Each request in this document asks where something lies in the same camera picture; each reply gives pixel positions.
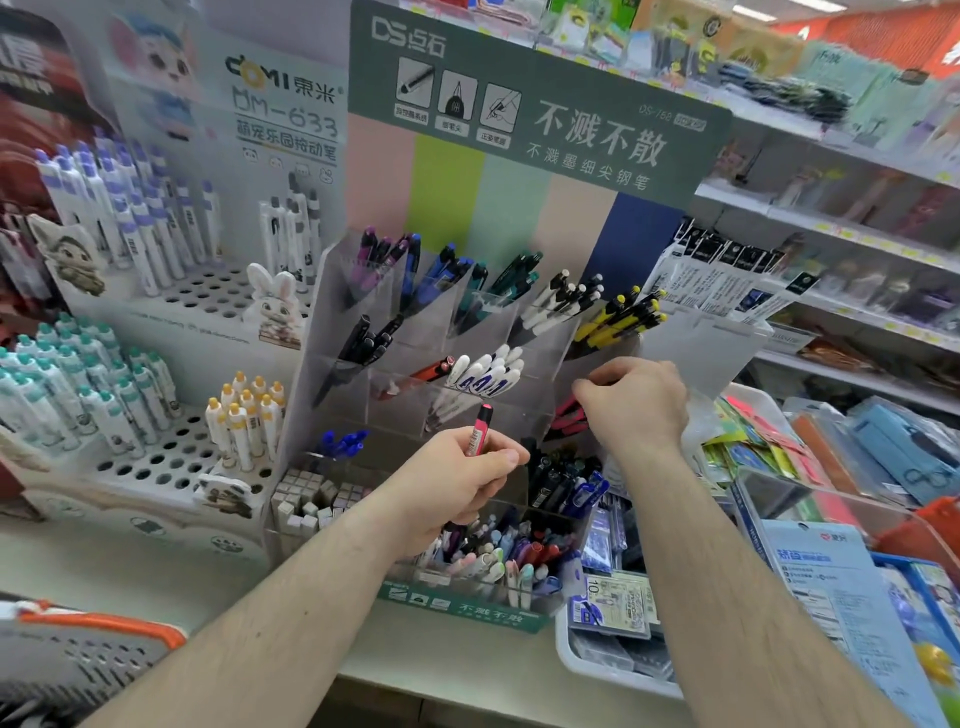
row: refill package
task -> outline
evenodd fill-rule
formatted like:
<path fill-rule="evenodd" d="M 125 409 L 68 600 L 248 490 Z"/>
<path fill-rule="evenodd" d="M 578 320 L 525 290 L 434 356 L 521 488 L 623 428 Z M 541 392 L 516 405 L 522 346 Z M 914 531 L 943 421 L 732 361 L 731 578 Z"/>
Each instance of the refill package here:
<path fill-rule="evenodd" d="M 915 725 L 947 719 L 856 528 L 840 523 L 763 521 L 787 588 L 836 647 Z"/>

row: left hand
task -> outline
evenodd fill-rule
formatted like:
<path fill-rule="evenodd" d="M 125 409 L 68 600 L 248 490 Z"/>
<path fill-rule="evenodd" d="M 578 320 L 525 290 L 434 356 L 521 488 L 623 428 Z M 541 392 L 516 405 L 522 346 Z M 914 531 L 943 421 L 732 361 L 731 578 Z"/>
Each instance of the left hand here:
<path fill-rule="evenodd" d="M 389 499 L 403 519 L 408 555 L 430 546 L 445 523 L 473 522 L 507 475 L 530 460 L 523 445 L 492 429 L 485 452 L 467 457 L 472 431 L 467 426 L 438 432 L 370 496 Z"/>

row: green panel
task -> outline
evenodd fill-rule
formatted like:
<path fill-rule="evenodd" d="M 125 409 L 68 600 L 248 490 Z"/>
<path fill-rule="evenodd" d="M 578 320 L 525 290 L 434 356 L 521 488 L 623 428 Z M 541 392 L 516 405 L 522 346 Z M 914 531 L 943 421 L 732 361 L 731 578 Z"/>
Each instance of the green panel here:
<path fill-rule="evenodd" d="M 405 229 L 418 232 L 423 248 L 439 253 L 447 243 L 467 245 L 484 154 L 420 134 L 414 145 L 414 172 Z"/>
<path fill-rule="evenodd" d="M 363 79 L 351 113 L 678 209 L 732 122 L 729 109 L 374 0 L 350 8 L 349 73 Z"/>
<path fill-rule="evenodd" d="M 423 584 L 407 584 L 390 579 L 383 582 L 376 597 L 432 612 L 476 619 L 500 627 L 511 627 L 530 634 L 536 634 L 553 619 L 504 604 L 491 604 L 481 599 L 471 599 L 450 590 L 433 589 Z"/>
<path fill-rule="evenodd" d="M 483 260 L 490 270 L 506 268 L 530 244 L 551 177 L 541 169 L 487 155 L 467 255 Z"/>

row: white shelf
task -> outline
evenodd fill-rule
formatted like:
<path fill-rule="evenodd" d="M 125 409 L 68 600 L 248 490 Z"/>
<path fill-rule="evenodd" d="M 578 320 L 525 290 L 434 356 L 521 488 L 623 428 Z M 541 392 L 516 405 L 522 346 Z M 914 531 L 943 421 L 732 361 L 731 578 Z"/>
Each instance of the white shelf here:
<path fill-rule="evenodd" d="M 820 215 L 810 210 L 777 207 L 770 204 L 769 197 L 766 195 L 746 192 L 726 182 L 714 180 L 700 184 L 697 187 L 697 197 L 754 212 L 770 220 L 792 225 L 801 230 L 837 237 L 854 245 L 862 245 L 865 248 L 883 251 L 896 257 L 906 258 L 932 268 L 939 268 L 960 275 L 960 256 L 951 255 L 912 240 L 897 238 L 886 232 L 855 225 L 846 220 Z"/>
<path fill-rule="evenodd" d="M 808 372 L 813 375 L 835 379 L 836 381 L 844 381 L 848 384 L 863 387 L 864 389 L 869 389 L 880 394 L 915 402 L 916 404 L 922 404 L 940 412 L 948 412 L 951 415 L 960 416 L 959 399 L 951 397 L 949 394 L 920 389 L 892 376 L 847 372 L 842 369 L 834 369 L 826 364 L 819 364 L 815 361 L 804 359 L 800 356 L 769 352 L 766 350 L 761 350 L 755 358 L 800 372 Z"/>
<path fill-rule="evenodd" d="M 857 321 L 866 326 L 882 328 L 885 331 L 897 333 L 900 336 L 906 336 L 915 341 L 922 341 L 930 346 L 943 349 L 946 352 L 960 353 L 960 338 L 937 331 L 932 328 L 924 328 L 916 324 L 895 319 L 892 316 L 886 316 L 882 313 L 874 313 L 865 308 L 860 308 L 851 303 L 836 301 L 835 299 L 821 296 L 815 291 L 805 293 L 800 298 L 800 303 L 819 308 L 822 311 L 828 311 L 838 316 Z"/>

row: yellow pen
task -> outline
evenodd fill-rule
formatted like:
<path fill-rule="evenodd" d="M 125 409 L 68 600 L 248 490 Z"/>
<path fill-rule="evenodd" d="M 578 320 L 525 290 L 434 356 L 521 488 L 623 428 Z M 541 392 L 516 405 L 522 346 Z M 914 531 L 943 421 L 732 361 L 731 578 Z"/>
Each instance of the yellow pen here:
<path fill-rule="evenodd" d="M 580 328 L 577 329 L 577 332 L 573 335 L 574 341 L 583 341 L 588 334 L 594 331 L 598 326 L 607 322 L 609 319 L 613 318 L 620 311 L 623 310 L 623 306 L 626 304 L 627 299 L 624 298 L 621 293 L 613 301 L 609 302 L 600 313 L 593 317 L 591 321 L 586 322 Z"/>

